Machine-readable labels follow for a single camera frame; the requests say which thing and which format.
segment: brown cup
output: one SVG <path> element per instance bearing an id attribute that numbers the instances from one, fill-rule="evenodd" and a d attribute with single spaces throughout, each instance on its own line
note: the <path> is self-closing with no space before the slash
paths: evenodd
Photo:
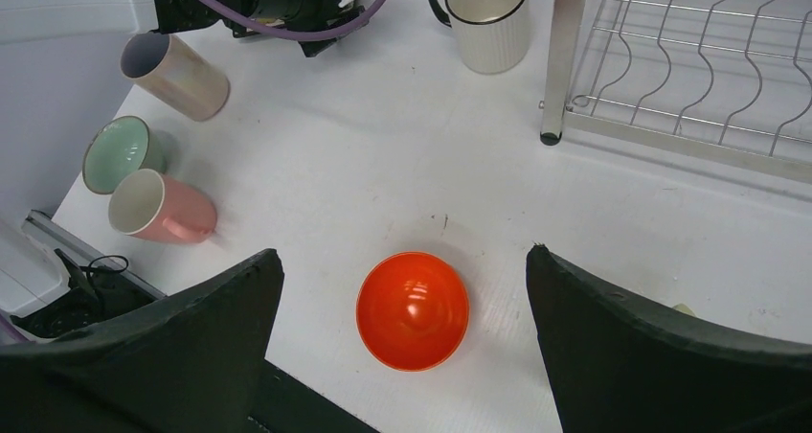
<path id="1" fill-rule="evenodd" d="M 228 100 L 226 76 L 174 34 L 130 38 L 121 68 L 125 77 L 197 122 L 212 118 Z"/>

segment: black mug handle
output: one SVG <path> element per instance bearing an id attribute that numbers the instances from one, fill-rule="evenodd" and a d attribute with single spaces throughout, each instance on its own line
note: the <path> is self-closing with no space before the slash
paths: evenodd
<path id="1" fill-rule="evenodd" d="M 429 0 L 429 5 L 434 12 L 434 16 L 438 19 L 438 21 L 449 28 L 451 27 L 451 19 L 448 18 L 448 13 L 442 9 L 440 6 L 440 0 Z"/>

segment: white table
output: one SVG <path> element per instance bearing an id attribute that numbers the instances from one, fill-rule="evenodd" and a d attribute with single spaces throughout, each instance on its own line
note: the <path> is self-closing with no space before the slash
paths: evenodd
<path id="1" fill-rule="evenodd" d="M 525 290 L 535 242 L 702 318 L 812 342 L 808 199 L 539 143 L 551 5 L 531 0 L 530 54 L 490 77 L 462 66 L 425 0 L 390 0 L 314 59 L 219 25 L 185 34 L 232 82 L 223 111 L 196 124 L 134 88 L 118 115 L 161 132 L 169 172 L 214 200 L 215 236 L 194 247 L 120 236 L 108 198 L 80 179 L 55 221 L 167 293 L 277 248 L 285 285 L 267 358 L 386 433 L 560 431 Z M 460 348 L 424 373 L 384 367 L 355 328 L 366 274 L 406 250 L 451 263 L 472 302 Z"/>

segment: red bowl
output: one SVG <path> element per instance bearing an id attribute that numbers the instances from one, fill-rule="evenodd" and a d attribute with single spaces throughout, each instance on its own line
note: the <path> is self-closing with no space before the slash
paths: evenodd
<path id="1" fill-rule="evenodd" d="M 358 294 L 355 321 L 364 345 L 383 364 L 424 371 L 460 346 L 468 326 L 468 294 L 442 260 L 400 253 L 381 262 Z"/>

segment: bowl rim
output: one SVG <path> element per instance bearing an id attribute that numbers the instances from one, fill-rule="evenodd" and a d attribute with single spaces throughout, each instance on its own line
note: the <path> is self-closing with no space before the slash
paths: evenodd
<path id="1" fill-rule="evenodd" d="M 113 189 L 110 192 L 102 192 L 102 191 L 100 191 L 98 189 L 94 189 L 93 187 L 90 186 L 90 184 L 87 182 L 87 155 L 90 153 L 90 149 L 93 148 L 93 145 L 96 144 L 96 140 L 99 139 L 100 136 L 102 136 L 102 133 L 104 133 L 104 131 L 109 126 L 111 126 L 111 125 L 115 124 L 116 122 L 118 122 L 120 120 L 123 120 L 123 119 L 135 119 L 135 120 L 137 120 L 138 123 L 141 126 L 144 127 L 144 131 L 147 133 L 147 152 L 144 153 L 144 158 L 141 159 L 141 163 L 138 164 L 138 168 L 135 171 L 140 170 L 144 166 L 144 162 L 146 161 L 147 157 L 149 156 L 149 148 L 152 147 L 152 134 L 151 134 L 151 131 L 149 129 L 149 125 L 147 125 L 147 122 L 145 122 L 144 119 L 142 119 L 141 117 L 138 117 L 137 115 L 123 115 L 121 117 L 116 117 L 115 119 L 107 122 L 107 124 L 102 126 L 101 129 L 96 132 L 96 134 L 93 136 L 93 139 L 90 140 L 90 144 L 87 145 L 87 148 L 84 150 L 84 156 L 81 159 L 81 180 L 82 180 L 82 182 L 84 182 L 84 187 L 86 187 L 87 190 L 92 192 L 93 194 L 96 194 L 96 195 L 111 195 L 114 192 L 116 192 L 115 189 Z"/>
<path id="2" fill-rule="evenodd" d="M 432 259 L 434 259 L 436 261 L 439 261 L 439 262 L 445 264 L 448 268 L 451 269 L 452 272 L 454 272 L 454 275 L 457 277 L 457 280 L 460 282 L 460 286 L 462 286 L 462 293 L 465 296 L 465 320 L 464 320 L 464 324 L 462 326 L 462 332 L 460 333 L 460 337 L 457 339 L 457 342 L 454 344 L 454 346 L 451 348 L 451 350 L 443 358 L 441 358 L 440 360 L 438 360 L 437 362 L 435 362 L 435 363 L 433 363 L 433 364 L 431 364 L 429 366 L 425 366 L 423 368 L 417 368 L 417 369 L 398 368 L 396 366 L 393 366 L 393 365 L 389 364 L 387 361 L 384 361 L 383 359 L 381 359 L 380 356 L 378 356 L 372 350 L 372 348 L 370 347 L 370 344 L 367 342 L 367 339 L 364 337 L 364 333 L 361 332 L 361 325 L 360 325 L 360 320 L 359 320 L 359 307 L 358 306 L 360 305 L 360 302 L 361 302 L 361 294 L 364 292 L 364 288 L 367 286 L 367 282 L 370 280 L 370 277 L 372 276 L 372 274 L 374 274 L 386 262 L 389 262 L 389 261 L 391 261 L 391 260 L 393 260 L 395 258 L 405 257 L 405 256 L 428 257 L 428 258 L 432 258 Z M 471 315 L 470 310 L 471 310 L 471 302 L 470 302 L 470 300 L 468 298 L 468 289 L 465 287 L 465 283 L 462 281 L 462 277 L 460 276 L 460 274 L 457 273 L 457 270 L 455 270 L 454 267 L 452 267 L 450 263 L 444 261 L 440 257 L 435 256 L 435 255 L 433 255 L 431 253 L 426 253 L 426 252 L 423 252 L 423 251 L 404 251 L 404 252 L 401 252 L 401 253 L 392 254 L 390 257 L 388 257 L 388 258 L 384 259 L 383 261 L 379 262 L 375 267 L 372 268 L 372 270 L 370 270 L 370 273 L 367 274 L 367 277 L 364 279 L 364 283 L 362 283 L 361 288 L 358 289 L 358 297 L 355 299 L 355 328 L 358 330 L 358 335 L 361 336 L 361 342 L 364 343 L 364 347 L 366 347 L 367 351 L 369 353 L 371 353 L 372 356 L 374 356 L 375 359 L 377 359 L 381 364 L 383 364 L 384 366 L 387 366 L 389 368 L 392 368 L 392 369 L 394 369 L 396 371 L 401 371 L 401 372 L 404 372 L 404 373 L 418 373 L 418 372 L 421 372 L 421 371 L 428 371 L 430 369 L 434 369 L 434 368 L 438 367 L 440 364 L 444 363 L 448 358 L 451 357 L 452 354 L 454 354 L 457 351 L 457 348 L 460 347 L 462 341 L 465 339 L 465 335 L 468 333 L 468 323 L 469 323 L 470 315 Z"/>

